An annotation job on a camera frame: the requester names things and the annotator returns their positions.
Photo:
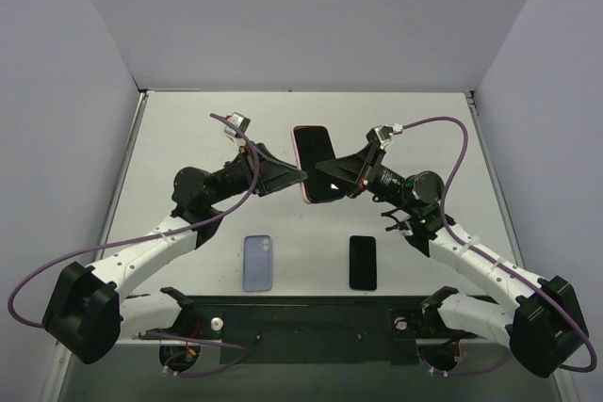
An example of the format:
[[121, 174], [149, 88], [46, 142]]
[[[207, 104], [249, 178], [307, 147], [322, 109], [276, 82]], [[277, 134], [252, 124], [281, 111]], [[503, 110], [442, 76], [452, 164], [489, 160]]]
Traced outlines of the black phone from lilac case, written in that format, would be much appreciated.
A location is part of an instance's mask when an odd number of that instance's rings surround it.
[[377, 289], [377, 244], [372, 236], [350, 237], [349, 285], [350, 289], [358, 291]]

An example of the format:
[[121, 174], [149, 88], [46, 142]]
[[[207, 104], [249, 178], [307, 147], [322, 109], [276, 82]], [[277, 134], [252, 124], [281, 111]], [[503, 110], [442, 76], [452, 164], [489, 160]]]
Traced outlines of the lilac phone case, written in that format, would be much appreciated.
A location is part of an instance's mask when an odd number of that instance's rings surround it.
[[242, 289], [266, 292], [273, 284], [272, 239], [269, 235], [249, 235], [243, 242]]

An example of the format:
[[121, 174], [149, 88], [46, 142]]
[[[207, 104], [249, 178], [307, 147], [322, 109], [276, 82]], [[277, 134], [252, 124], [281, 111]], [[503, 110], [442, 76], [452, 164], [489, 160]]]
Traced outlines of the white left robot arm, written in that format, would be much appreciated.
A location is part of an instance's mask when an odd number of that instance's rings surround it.
[[234, 196], [263, 197], [306, 177], [262, 143], [240, 148], [234, 160], [214, 172], [180, 169], [171, 196], [175, 207], [152, 232], [136, 244], [121, 245], [112, 256], [62, 269], [42, 318], [43, 329], [85, 364], [99, 361], [120, 338], [138, 332], [163, 329], [175, 338], [186, 336], [194, 315], [176, 299], [159, 295], [146, 306], [128, 296], [165, 265], [215, 235], [225, 216], [217, 203]]

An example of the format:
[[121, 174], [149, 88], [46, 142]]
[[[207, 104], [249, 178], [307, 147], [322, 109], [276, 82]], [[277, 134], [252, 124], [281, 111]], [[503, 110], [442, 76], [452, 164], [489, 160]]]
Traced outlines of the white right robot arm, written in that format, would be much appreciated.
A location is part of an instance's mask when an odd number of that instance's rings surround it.
[[403, 177], [382, 163], [384, 151], [361, 151], [321, 161], [317, 170], [350, 198], [367, 191], [406, 214], [395, 229], [425, 256], [450, 267], [480, 288], [483, 301], [444, 287], [426, 298], [420, 321], [432, 335], [460, 330], [507, 347], [533, 375], [549, 377], [581, 347], [589, 333], [572, 285], [547, 280], [485, 247], [446, 215], [442, 178], [433, 171]]

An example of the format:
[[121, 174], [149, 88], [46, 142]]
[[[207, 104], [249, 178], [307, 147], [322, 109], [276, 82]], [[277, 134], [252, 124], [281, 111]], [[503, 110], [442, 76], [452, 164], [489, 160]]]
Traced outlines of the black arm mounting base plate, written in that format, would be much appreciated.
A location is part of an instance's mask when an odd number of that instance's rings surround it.
[[431, 329], [422, 297], [181, 296], [183, 310], [159, 332], [247, 349], [248, 364], [416, 364], [425, 341], [448, 357], [459, 330]]

